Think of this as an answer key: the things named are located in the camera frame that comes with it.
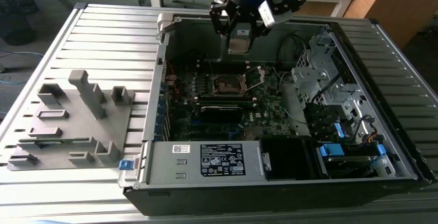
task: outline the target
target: blue tab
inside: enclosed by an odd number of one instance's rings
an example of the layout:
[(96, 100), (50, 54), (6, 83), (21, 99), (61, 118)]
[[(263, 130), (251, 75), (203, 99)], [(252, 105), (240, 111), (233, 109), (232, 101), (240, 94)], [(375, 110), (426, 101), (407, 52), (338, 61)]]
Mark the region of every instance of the blue tab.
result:
[(339, 123), (335, 123), (335, 128), (338, 130), (339, 138), (344, 138), (344, 134)]
[(131, 160), (120, 160), (120, 162), (119, 162), (119, 170), (133, 170), (133, 161), (131, 161)]
[(384, 155), (386, 154), (386, 149), (384, 149), (384, 146), (383, 145), (376, 145), (376, 149), (378, 149), (378, 152), (380, 153), (380, 155)]
[(343, 156), (343, 149), (340, 144), (323, 144), (319, 147), (320, 155), (322, 156)]
[(319, 147), (319, 151), (322, 156), (327, 156), (327, 150), (324, 146)]

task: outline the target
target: metal slat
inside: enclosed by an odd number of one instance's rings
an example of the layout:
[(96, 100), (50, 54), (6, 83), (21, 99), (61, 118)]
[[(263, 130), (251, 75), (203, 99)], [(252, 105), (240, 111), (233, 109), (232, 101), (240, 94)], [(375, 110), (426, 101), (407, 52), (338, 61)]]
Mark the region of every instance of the metal slat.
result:
[(356, 27), (356, 26), (342, 26), (342, 29), (346, 33), (350, 33), (350, 32), (366, 32), (366, 33), (375, 33), (375, 30), (374, 28), (370, 28), (370, 27)]
[(438, 158), (438, 150), (420, 150), (422, 156), (427, 159), (431, 157), (436, 157)]
[(157, 45), (69, 41), (69, 42), (65, 42), (62, 49), (65, 49), (65, 50), (156, 52)]
[(157, 31), (155, 29), (105, 28), (105, 27), (74, 27), (72, 33), (109, 34), (109, 35), (141, 35), (141, 36), (156, 36), (157, 35)]
[(392, 60), (362, 60), (362, 62), (364, 63), (364, 65), (368, 68), (403, 68), (403, 64), (398, 61), (392, 61)]
[(380, 46), (355, 45), (354, 48), (358, 52), (392, 53), (391, 48), (384, 45), (380, 45)]
[(144, 22), (120, 22), (120, 21), (99, 21), (99, 20), (80, 19), (76, 23), (76, 26), (156, 29), (156, 22), (144, 23)]
[(0, 167), (0, 175), (0, 184), (115, 182), (119, 178), (119, 172), (113, 169), (60, 169), (53, 174), (50, 170), (9, 171), (6, 167)]
[(94, 13), (84, 13), (80, 16), (80, 19), (92, 19), (92, 20), (108, 20), (108, 21), (127, 21), (127, 22), (149, 22), (155, 23), (157, 16), (147, 16), (147, 15), (111, 15), (107, 14), (94, 14)]
[(396, 87), (396, 86), (379, 86), (384, 95), (422, 95), (423, 89), (419, 87)]
[(143, 132), (128, 132), (125, 144), (127, 145), (141, 145), (143, 144), (141, 136), (143, 136)]
[(430, 167), (430, 170), (436, 173), (438, 172), (438, 158), (427, 158), (426, 163)]
[(376, 77), (372, 77), (372, 79), (379, 86), (416, 86), (418, 85), (418, 83), (415, 82), (412, 77), (376, 76)]
[(398, 117), (438, 117), (438, 110), (435, 111), (395, 111)]
[(415, 146), (419, 150), (438, 150), (436, 140), (426, 140), (424, 142), (416, 141)]
[(398, 60), (394, 54), (375, 52), (359, 52), (358, 54), (362, 59)]
[(156, 37), (152, 36), (127, 36), (127, 35), (103, 35), (103, 34), (82, 34), (73, 33), (68, 36), (68, 41), (80, 42), (119, 42), (119, 43), (143, 43), (157, 44)]
[(426, 106), (432, 105), (426, 96), (386, 96), (391, 106)]
[[(68, 79), (69, 73), (73, 69), (50, 69), (45, 73), (45, 79)], [(124, 70), (86, 70), (88, 79), (107, 79), (107, 80), (135, 80), (151, 81), (152, 71), (124, 71)]]
[(120, 69), (152, 71), (155, 62), (94, 60), (94, 59), (56, 59), (52, 68), (68, 69)]
[(408, 76), (406, 69), (367, 68), (372, 76)]
[[(33, 184), (0, 185), (0, 205), (30, 204), (30, 203), (61, 203), (117, 200), (128, 201), (123, 196), (117, 183), (93, 184), (93, 183), (46, 183), (37, 184), (37, 190)], [(86, 194), (77, 194), (86, 189)], [(17, 198), (16, 193), (26, 198)]]
[(375, 42), (380, 43), (382, 37), (379, 35), (375, 35), (372, 32), (367, 33), (356, 33), (356, 32), (344, 32), (348, 39), (366, 39), (366, 40), (374, 40)]
[(155, 15), (161, 12), (159, 10), (136, 10), (136, 9), (120, 9), (120, 8), (96, 8), (86, 7), (84, 13), (100, 13), (100, 14), (119, 14), (119, 15)]
[(438, 109), (434, 106), (392, 107), (398, 117), (438, 117)]
[(406, 129), (436, 129), (438, 130), (438, 119), (436, 118), (399, 118), (398, 120)]
[(354, 46), (355, 45), (366, 45), (366, 46), (386, 46), (387, 45), (380, 38), (372, 38), (372, 39), (362, 38), (362, 37), (354, 38), (354, 37), (350, 37), (348, 34), (347, 34), (347, 37)]
[(129, 129), (143, 131), (143, 126), (144, 126), (144, 118), (135, 117), (129, 119), (129, 126), (128, 126)]
[(408, 130), (407, 134), (415, 143), (418, 141), (438, 141), (438, 130)]
[(57, 58), (78, 59), (108, 59), (108, 60), (143, 60), (156, 61), (156, 53), (149, 52), (123, 52), (123, 51), (85, 51), (85, 50), (61, 50)]

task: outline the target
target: blue drive latch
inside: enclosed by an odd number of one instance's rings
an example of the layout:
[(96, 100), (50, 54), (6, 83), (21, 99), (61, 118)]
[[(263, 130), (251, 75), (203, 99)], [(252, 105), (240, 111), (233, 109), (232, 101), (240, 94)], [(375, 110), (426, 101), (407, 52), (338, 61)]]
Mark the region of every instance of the blue drive latch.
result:
[(343, 156), (343, 149), (340, 144), (323, 144), (319, 147), (320, 155), (322, 156)]
[(342, 127), (340, 127), (339, 123), (335, 123), (335, 128), (336, 128), (336, 131), (338, 131), (339, 138), (344, 138), (344, 133), (342, 131)]

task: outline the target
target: floor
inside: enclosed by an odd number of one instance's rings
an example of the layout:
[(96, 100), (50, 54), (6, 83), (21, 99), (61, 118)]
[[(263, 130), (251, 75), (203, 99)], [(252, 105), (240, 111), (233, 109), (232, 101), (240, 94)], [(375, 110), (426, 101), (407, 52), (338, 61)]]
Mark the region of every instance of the floor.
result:
[[(164, 0), (168, 7), (207, 9), (212, 0), (180, 0), (173, 3), (172, 0)], [(38, 11), (28, 15), (28, 21), (37, 32), (37, 39), (24, 46), (8, 46), (0, 39), (0, 50), (6, 51), (34, 51), (44, 54), (49, 44), (61, 28), (68, 14), (77, 2), (111, 5), (137, 6), (137, 0), (34, 0)], [(434, 90), (438, 90), (438, 75), (435, 64), (438, 56), (438, 34), (431, 34), (428, 39), (423, 36), (415, 36), (410, 44), (403, 49), (407, 58), (418, 68), (424, 79)], [(24, 82), (32, 74), (38, 63), (38, 57), (34, 55), (10, 55), (0, 58), (1, 64), (8, 68), (8, 72), (0, 74), (0, 80), (10, 82)], [(8, 85), (0, 83), (0, 120), (4, 118), (14, 99), (24, 85)]]

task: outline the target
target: barcode sticker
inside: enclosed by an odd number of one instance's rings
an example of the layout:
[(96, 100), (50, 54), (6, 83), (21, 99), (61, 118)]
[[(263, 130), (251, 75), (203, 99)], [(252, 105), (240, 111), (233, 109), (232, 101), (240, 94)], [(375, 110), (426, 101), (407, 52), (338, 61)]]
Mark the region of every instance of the barcode sticker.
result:
[(189, 145), (173, 145), (172, 153), (189, 153)]

